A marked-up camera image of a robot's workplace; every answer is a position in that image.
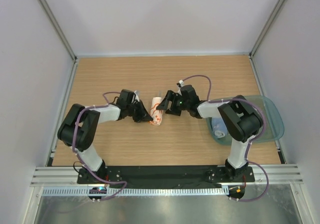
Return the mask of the blue bear towel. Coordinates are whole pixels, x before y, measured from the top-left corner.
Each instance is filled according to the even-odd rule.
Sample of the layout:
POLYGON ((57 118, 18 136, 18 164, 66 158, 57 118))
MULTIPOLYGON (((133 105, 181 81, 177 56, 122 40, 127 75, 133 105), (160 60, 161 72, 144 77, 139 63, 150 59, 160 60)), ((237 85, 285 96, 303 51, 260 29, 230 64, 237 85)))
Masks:
POLYGON ((222 118, 211 119, 212 133, 217 139, 223 138, 228 133, 227 127, 222 118))

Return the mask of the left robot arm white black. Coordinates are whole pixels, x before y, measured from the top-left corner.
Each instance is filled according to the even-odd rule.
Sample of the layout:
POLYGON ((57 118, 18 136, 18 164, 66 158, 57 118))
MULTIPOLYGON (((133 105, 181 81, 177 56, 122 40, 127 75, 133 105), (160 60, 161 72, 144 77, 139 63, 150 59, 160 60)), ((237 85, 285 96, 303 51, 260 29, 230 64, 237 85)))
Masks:
POLYGON ((89 172, 88 178, 95 184, 101 184, 107 176, 105 162, 93 145, 98 124, 126 117, 132 117, 136 123, 153 120, 136 91, 123 89, 121 92, 106 92, 102 96, 105 105, 72 105, 57 132, 57 138, 72 149, 89 172), (116 94, 117 97, 110 102, 108 94, 116 94))

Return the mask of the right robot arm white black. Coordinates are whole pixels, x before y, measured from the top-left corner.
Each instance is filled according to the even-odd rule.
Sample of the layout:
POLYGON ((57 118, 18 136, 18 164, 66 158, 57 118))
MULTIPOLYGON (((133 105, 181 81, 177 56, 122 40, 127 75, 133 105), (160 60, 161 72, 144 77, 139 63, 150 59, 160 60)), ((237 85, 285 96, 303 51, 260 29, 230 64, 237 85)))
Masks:
POLYGON ((178 92, 169 90, 156 108, 176 116, 185 110, 198 119, 221 117, 232 137, 230 154, 225 160, 225 176, 231 182, 243 177, 249 165, 250 146, 265 122, 263 115, 243 96, 227 100, 200 100, 192 85, 185 85, 178 92))

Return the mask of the clear teal plastic container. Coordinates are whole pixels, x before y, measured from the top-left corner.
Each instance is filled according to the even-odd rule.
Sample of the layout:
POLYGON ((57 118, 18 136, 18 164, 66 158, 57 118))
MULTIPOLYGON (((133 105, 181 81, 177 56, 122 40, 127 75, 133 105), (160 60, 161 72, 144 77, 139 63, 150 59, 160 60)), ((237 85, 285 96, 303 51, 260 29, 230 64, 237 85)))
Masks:
MULTIPOLYGON (((264 133, 253 143, 274 142, 280 139, 285 131, 282 118, 274 103, 267 97, 260 95, 245 96, 245 99, 257 106, 264 114, 266 120, 266 128, 264 133)), ((226 136, 220 139, 214 137, 211 125, 212 118, 206 118, 207 127, 211 137, 220 145, 230 146, 232 137, 227 132, 226 136)))

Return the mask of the orange white patterned towel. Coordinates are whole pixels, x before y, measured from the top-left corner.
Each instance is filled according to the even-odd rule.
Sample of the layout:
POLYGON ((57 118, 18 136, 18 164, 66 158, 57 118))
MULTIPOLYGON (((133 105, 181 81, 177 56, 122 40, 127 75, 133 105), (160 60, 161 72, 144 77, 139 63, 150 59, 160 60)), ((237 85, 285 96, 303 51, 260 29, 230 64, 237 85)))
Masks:
POLYGON ((163 120, 163 111, 156 109, 161 102, 161 97, 154 97, 151 102, 151 109, 149 114, 152 117, 152 120, 149 121, 149 123, 155 126, 159 126, 163 120))

